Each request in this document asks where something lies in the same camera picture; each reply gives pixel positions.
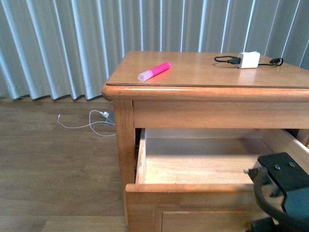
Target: nightstand leg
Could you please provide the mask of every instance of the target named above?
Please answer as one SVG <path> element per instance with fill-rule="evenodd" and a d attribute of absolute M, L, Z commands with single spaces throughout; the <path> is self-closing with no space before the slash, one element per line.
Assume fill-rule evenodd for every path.
<path fill-rule="evenodd" d="M 135 182 L 135 129 L 133 121 L 133 101 L 114 100 L 113 106 L 115 114 L 122 196 L 124 200 L 125 217 L 127 223 L 126 185 Z"/>

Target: table surface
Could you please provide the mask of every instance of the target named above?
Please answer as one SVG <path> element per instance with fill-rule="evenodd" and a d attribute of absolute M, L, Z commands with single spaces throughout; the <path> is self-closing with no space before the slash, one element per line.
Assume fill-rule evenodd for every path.
<path fill-rule="evenodd" d="M 237 54 L 195 52 L 128 52 L 107 81 L 107 86 L 139 87 L 236 87 L 236 88 L 309 88 L 309 71 L 284 63 L 280 67 L 259 66 L 238 69 L 217 63 L 215 56 Z M 271 58 L 261 56 L 260 62 Z M 152 67 L 170 62 L 171 68 L 145 82 L 137 76 Z"/>

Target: wooden panel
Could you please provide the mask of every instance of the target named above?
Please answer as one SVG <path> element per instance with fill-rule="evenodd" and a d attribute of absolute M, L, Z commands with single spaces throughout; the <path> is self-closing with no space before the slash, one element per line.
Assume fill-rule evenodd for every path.
<path fill-rule="evenodd" d="M 297 102 L 134 101 L 136 128 L 309 128 Z"/>
<path fill-rule="evenodd" d="M 263 129 L 147 128 L 147 138 L 261 139 Z"/>
<path fill-rule="evenodd" d="M 250 211 L 163 212 L 160 232 L 244 232 L 252 221 L 265 217 Z"/>
<path fill-rule="evenodd" d="M 287 152 L 309 174 L 309 149 L 284 130 L 266 130 L 263 140 L 274 153 Z"/>
<path fill-rule="evenodd" d="M 145 171 L 146 171 L 146 136 L 145 129 L 141 130 L 140 133 L 140 146 L 139 146 L 139 157 L 137 161 L 136 181 L 135 183 L 145 182 Z"/>
<path fill-rule="evenodd" d="M 243 173 L 272 151 L 261 139 L 148 139 L 145 184 L 250 184 Z"/>
<path fill-rule="evenodd" d="M 224 54 L 131 51 L 108 79 L 107 85 L 309 88 L 307 70 L 287 63 L 276 68 L 261 66 L 257 69 L 237 69 L 236 66 L 213 60 L 215 56 L 222 55 Z M 261 62 L 268 63 L 270 60 L 261 58 Z M 139 73 L 167 61 L 171 63 L 169 70 L 146 82 L 137 80 Z"/>
<path fill-rule="evenodd" d="M 262 212 L 251 185 L 129 184 L 126 197 L 129 232 L 160 231 L 164 211 L 251 211 L 258 215 Z M 267 200 L 280 205 L 278 199 Z"/>
<path fill-rule="evenodd" d="M 298 131 L 296 137 L 303 145 L 309 147 L 309 129 L 302 129 Z"/>

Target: curtain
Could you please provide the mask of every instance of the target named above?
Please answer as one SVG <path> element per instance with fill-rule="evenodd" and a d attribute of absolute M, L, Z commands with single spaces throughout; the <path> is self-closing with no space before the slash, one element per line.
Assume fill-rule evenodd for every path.
<path fill-rule="evenodd" d="M 309 69 L 307 0 L 0 0 L 0 96 L 87 99 L 129 50 L 258 51 Z"/>

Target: white power adapter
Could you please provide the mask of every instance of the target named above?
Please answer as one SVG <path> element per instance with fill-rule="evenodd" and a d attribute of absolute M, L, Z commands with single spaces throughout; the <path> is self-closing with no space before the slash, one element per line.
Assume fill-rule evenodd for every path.
<path fill-rule="evenodd" d="M 259 52 L 241 52 L 238 54 L 241 59 L 240 64 L 237 65 L 240 69 L 255 69 L 259 65 L 260 53 Z"/>

